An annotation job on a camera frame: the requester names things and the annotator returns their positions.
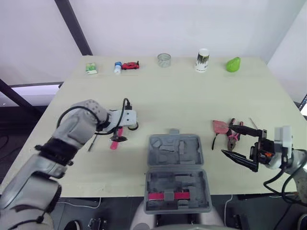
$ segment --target pliers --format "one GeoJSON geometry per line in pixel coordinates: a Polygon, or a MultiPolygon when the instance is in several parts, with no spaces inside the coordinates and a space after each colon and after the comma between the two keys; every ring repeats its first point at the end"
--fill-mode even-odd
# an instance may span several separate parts
{"type": "MultiPolygon", "coordinates": [[[[232,118],[230,123],[229,123],[229,126],[232,126],[234,124],[234,122],[235,122],[235,119],[232,118]]],[[[228,144],[227,144],[228,150],[232,151],[236,146],[236,142],[240,140],[241,134],[239,134],[239,133],[233,134],[232,130],[229,129],[228,132],[226,133],[226,135],[228,136],[228,144]]]]}

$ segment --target green pear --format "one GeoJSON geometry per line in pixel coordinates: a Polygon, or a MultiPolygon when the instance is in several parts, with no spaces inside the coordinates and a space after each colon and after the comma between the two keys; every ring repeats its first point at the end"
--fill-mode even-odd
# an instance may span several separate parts
{"type": "Polygon", "coordinates": [[[226,64],[226,70],[228,72],[236,72],[240,68],[241,58],[235,57],[234,59],[231,59],[226,64]]]}

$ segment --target light wooden tabletop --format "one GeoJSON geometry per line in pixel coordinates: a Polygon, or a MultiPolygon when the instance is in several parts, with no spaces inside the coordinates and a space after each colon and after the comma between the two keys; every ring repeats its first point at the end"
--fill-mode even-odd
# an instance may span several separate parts
{"type": "MultiPolygon", "coordinates": [[[[98,137],[91,152],[91,140],[76,154],[74,165],[59,180],[62,196],[112,197],[143,196],[147,166],[148,138],[167,134],[170,128],[201,138],[204,166],[212,195],[268,193],[262,183],[278,170],[260,166],[254,173],[232,162],[221,149],[227,149],[226,135],[219,135],[214,151],[212,120],[229,122],[232,117],[253,127],[249,117],[273,139],[274,128],[291,125],[293,145],[307,148],[307,122],[277,79],[259,58],[242,58],[236,73],[225,70],[230,58],[210,58],[206,73],[193,69],[194,58],[172,58],[172,65],[160,68],[155,57],[83,57],[37,123],[23,149],[10,168],[0,192],[29,157],[34,146],[44,144],[55,130],[58,117],[72,104],[94,99],[106,109],[120,109],[128,97],[138,113],[139,129],[124,130],[128,141],[111,150],[108,137],[98,137]],[[116,61],[140,61],[140,69],[113,73],[116,61]],[[95,62],[99,73],[85,74],[85,64],[95,62]]],[[[235,151],[249,155],[256,138],[241,136],[235,151]]],[[[272,187],[280,190],[287,176],[272,187]]],[[[295,184],[288,185],[294,191],[295,184]]]]}

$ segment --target gray plastic case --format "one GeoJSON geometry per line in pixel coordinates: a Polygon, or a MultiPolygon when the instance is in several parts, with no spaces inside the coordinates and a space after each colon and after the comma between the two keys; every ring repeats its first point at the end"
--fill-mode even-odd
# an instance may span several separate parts
{"type": "Polygon", "coordinates": [[[210,212],[212,202],[199,136],[179,134],[149,138],[144,211],[146,214],[210,212]],[[175,192],[189,192],[189,199],[175,199],[175,192]],[[149,193],[164,194],[164,200],[149,200],[149,193]]]}

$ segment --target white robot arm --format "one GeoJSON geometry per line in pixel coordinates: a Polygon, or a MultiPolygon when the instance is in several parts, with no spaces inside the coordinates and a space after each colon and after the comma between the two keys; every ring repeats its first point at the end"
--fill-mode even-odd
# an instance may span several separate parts
{"type": "Polygon", "coordinates": [[[249,159],[236,152],[222,150],[222,152],[234,162],[257,172],[259,163],[269,169],[281,171],[272,179],[265,181],[263,185],[270,191],[282,196],[289,204],[300,204],[307,207],[307,152],[303,149],[292,149],[291,127],[284,126],[275,129],[274,141],[266,139],[266,130],[256,130],[246,126],[230,126],[231,130],[243,134],[258,137],[258,142],[250,149],[249,159]],[[290,174],[285,181],[281,192],[270,188],[268,184],[276,181],[283,173],[290,174]],[[289,181],[294,179],[300,201],[285,195],[285,188],[289,181]]]}
{"type": "Polygon", "coordinates": [[[128,99],[124,99],[122,110],[107,111],[97,102],[88,100],[74,104],[60,117],[56,131],[39,151],[21,168],[7,185],[0,199],[0,229],[53,229],[50,213],[61,193],[58,182],[51,177],[64,176],[67,165],[77,151],[96,134],[114,133],[113,141],[125,141],[119,137],[120,127],[138,127],[136,112],[128,99]],[[70,116],[63,121],[65,114],[70,116]]]}

